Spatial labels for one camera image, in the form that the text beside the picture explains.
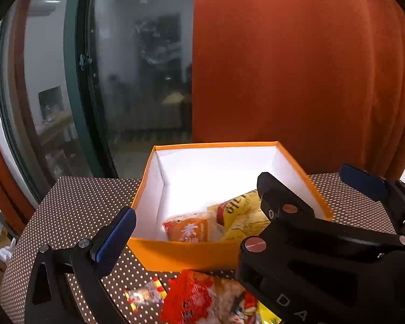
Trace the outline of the yellow honey butter chips bag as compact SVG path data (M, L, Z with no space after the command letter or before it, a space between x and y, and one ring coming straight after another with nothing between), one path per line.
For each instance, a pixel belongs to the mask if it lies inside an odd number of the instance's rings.
M217 225L222 231L221 242L239 242L248 236L256 236L270 223L260 208L257 190L234 197L226 202L207 208L214 212Z

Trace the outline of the yellow cartoon noodle snack packet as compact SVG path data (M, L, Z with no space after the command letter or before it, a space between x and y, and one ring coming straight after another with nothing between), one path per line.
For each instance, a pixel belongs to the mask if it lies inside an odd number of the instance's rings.
M282 319L275 315L261 302L257 303L256 310L256 323L257 324L280 324Z

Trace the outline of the small red yellow candy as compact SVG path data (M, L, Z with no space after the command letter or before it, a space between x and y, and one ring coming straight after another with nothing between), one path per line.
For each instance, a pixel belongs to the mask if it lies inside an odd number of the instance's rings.
M144 286L135 290L126 288L123 295L133 313L136 313L141 306L148 304L162 303L167 297L167 291L164 289L158 277L154 277Z

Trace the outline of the orange bread packet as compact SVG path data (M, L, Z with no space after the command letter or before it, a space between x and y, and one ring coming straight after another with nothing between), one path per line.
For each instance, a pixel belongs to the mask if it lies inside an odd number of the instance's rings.
M162 223L169 241L201 243L218 242L224 235L214 211L184 214Z

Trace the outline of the red cartoon face snack bag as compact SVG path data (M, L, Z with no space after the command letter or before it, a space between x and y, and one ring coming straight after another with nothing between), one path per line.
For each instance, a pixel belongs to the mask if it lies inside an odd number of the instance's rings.
M170 281L163 323L254 323L257 299L236 280L182 271Z

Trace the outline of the orange curtain left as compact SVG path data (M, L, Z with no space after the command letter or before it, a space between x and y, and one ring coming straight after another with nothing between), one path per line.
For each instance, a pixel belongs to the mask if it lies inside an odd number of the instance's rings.
M0 151L0 210L8 226L21 235L35 213L35 209L25 197L13 178Z

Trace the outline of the orange curtain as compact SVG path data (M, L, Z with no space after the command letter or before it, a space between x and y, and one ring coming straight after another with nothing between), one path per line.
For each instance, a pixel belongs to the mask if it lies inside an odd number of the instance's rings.
M25 197L13 178L0 151L0 210L8 226L21 235L35 213L35 209Z
M395 0L194 0L192 138L279 141L308 173L405 170Z

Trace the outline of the orange cardboard box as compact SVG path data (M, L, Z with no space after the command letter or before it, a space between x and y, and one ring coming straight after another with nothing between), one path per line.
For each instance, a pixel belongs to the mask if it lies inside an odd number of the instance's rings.
M162 223L256 189L268 172L313 208L317 218L333 211L303 168L278 141L154 146L131 207L137 224L127 242L149 271L223 271L238 265L239 243L169 241Z

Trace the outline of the orange curtain right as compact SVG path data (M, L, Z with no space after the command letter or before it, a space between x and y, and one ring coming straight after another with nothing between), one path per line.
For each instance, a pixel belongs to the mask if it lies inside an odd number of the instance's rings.
M395 0L194 0L192 138L279 141L308 173L405 170Z

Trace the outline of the green framed glass door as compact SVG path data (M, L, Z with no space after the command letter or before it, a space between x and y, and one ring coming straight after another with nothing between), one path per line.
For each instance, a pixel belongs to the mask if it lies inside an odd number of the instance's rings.
M191 141L194 0L15 0L0 23L0 145L38 205L64 176L141 178Z

